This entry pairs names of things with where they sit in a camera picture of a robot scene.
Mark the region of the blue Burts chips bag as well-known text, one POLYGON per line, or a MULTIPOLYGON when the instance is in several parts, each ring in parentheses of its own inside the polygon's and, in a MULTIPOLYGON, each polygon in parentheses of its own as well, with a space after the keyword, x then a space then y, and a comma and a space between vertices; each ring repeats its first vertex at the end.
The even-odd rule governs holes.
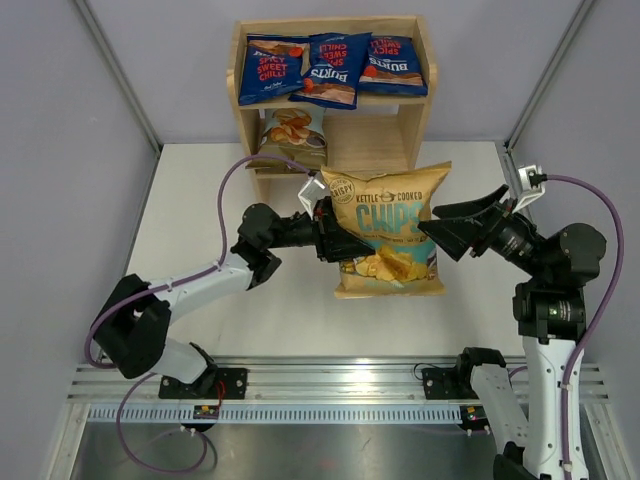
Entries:
POLYGON ((373 35, 358 90, 381 95, 425 97, 428 87, 412 39, 373 35))
POLYGON ((248 35, 239 105, 253 105, 301 90, 309 44, 306 36, 248 35))
POLYGON ((323 33, 309 37, 309 69, 289 100, 324 108, 355 110, 357 89, 368 58, 371 33, 323 33))

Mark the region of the light blue cassava chips bag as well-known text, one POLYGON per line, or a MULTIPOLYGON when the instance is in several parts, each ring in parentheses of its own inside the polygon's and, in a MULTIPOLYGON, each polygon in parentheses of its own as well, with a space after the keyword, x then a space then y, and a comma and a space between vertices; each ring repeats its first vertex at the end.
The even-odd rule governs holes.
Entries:
POLYGON ((258 155, 248 168, 291 167, 275 156, 286 157, 310 170, 327 164, 327 140, 323 130, 325 108, 319 106, 267 109, 258 155))

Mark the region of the tan kettle chips bag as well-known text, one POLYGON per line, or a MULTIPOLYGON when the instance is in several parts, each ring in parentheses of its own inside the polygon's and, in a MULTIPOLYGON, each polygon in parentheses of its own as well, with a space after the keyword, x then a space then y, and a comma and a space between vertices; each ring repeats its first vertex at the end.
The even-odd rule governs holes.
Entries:
POLYGON ((322 169, 338 224, 373 249, 339 263, 336 297, 446 293, 436 244, 419 223, 431 219, 432 195, 450 170, 449 162, 376 175, 322 169))

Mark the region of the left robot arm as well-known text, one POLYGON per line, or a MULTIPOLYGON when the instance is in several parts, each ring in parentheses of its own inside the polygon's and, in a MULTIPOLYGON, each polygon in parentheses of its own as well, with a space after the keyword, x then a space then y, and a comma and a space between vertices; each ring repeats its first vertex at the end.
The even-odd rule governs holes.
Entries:
POLYGON ((233 392, 227 375, 195 343, 168 336, 171 323, 227 295, 252 290, 276 272, 279 248, 312 246, 319 260, 343 262, 373 254, 367 242, 342 228, 330 198, 317 201, 309 213, 279 216, 270 206, 249 206, 238 228, 238 240, 210 266, 154 282, 136 274, 123 277, 91 326, 111 367, 127 379, 161 376, 163 399, 214 399, 233 392))

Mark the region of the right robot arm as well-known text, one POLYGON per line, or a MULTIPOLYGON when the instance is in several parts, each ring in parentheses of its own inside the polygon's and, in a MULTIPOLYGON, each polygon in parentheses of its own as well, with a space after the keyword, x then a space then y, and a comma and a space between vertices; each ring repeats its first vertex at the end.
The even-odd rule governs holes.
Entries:
POLYGON ((454 260, 492 250, 529 275, 513 297, 528 407, 520 407, 506 361, 494 349, 467 347, 454 367, 424 369, 422 379, 481 401, 496 445, 494 478, 586 479, 578 346, 587 333, 583 288, 600 274, 606 240, 584 223, 545 238, 520 212, 544 194, 544 186, 528 187, 516 199, 507 191, 501 186, 477 200, 438 206, 419 228, 454 260))

